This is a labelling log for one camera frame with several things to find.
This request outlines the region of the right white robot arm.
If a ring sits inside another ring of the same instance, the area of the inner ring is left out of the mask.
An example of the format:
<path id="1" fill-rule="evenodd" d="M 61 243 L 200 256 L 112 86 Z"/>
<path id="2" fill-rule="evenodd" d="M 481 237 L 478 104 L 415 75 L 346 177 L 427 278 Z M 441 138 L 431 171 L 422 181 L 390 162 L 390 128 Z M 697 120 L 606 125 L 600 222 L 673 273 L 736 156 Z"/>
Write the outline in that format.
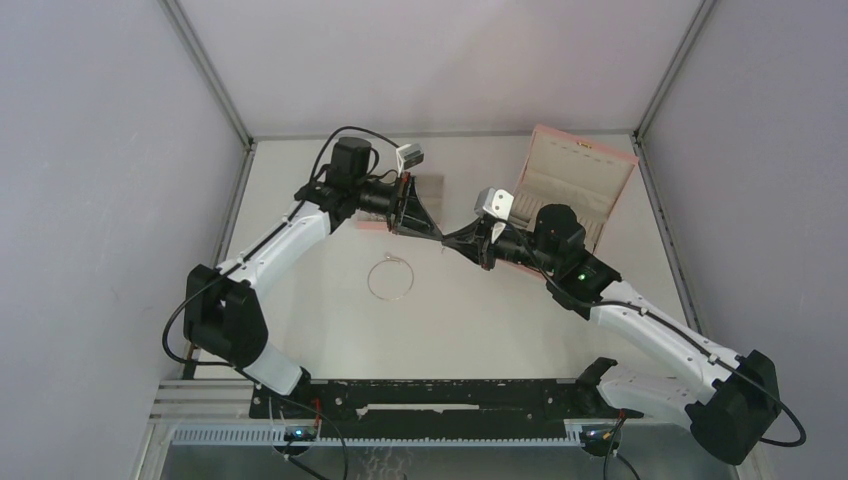
<path id="1" fill-rule="evenodd" d="M 532 230 L 483 214 L 441 243 L 485 270 L 503 260 L 542 274 L 553 299 L 615 332 L 673 376 L 640 377 L 609 361 L 583 383 L 578 402 L 592 416 L 625 409 L 676 423 L 714 458 L 740 465 L 780 414 L 774 362 L 742 355 L 676 322 L 584 246 L 585 229 L 565 205 L 543 207 Z"/>

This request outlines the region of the pink jewelry box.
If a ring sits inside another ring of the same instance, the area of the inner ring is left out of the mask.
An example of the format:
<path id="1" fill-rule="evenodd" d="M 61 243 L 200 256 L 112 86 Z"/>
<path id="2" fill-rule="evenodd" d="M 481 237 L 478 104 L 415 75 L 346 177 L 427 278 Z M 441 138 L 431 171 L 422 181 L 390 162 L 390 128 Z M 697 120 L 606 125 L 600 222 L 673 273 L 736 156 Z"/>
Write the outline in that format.
<path id="1" fill-rule="evenodd" d="M 528 232 L 541 210 L 568 206 L 596 254 L 639 160 L 623 132 L 575 134 L 538 125 L 523 135 L 492 136 L 507 147 L 503 164 L 513 172 L 503 185 L 512 197 L 508 221 Z"/>

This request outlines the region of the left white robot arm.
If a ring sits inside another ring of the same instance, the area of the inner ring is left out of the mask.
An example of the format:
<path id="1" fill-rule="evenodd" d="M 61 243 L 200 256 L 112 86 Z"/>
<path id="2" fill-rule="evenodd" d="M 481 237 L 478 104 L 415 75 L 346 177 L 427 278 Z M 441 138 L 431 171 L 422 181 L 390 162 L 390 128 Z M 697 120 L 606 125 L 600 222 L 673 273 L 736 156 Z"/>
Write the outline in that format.
<path id="1" fill-rule="evenodd" d="M 263 297 L 355 213 L 381 215 L 395 225 L 406 204 L 424 211 L 408 172 L 424 159 L 420 145 L 396 146 L 391 184 L 372 173 L 379 155 L 369 141 L 347 136 L 323 148 L 331 153 L 329 163 L 313 168 L 291 209 L 263 237 L 216 267 L 198 265 L 189 273 L 182 306 L 185 339 L 217 356 L 218 365 L 274 392 L 274 404 L 290 417 L 311 407 L 313 392 L 303 383 L 309 374 L 270 340 Z"/>

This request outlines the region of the pink compartment tray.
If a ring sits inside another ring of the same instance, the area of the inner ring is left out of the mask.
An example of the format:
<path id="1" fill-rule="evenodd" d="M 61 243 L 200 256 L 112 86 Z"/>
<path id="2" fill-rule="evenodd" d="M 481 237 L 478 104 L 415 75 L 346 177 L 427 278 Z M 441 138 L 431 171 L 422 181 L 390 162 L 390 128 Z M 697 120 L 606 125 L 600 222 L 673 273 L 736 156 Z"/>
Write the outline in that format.
<path id="1" fill-rule="evenodd" d="M 410 189 L 407 212 L 426 212 L 419 203 L 414 185 Z M 383 183 L 372 179 L 366 181 L 358 194 L 358 209 L 370 214 L 380 215 L 385 219 L 390 232 L 390 209 L 392 207 L 393 184 Z"/>

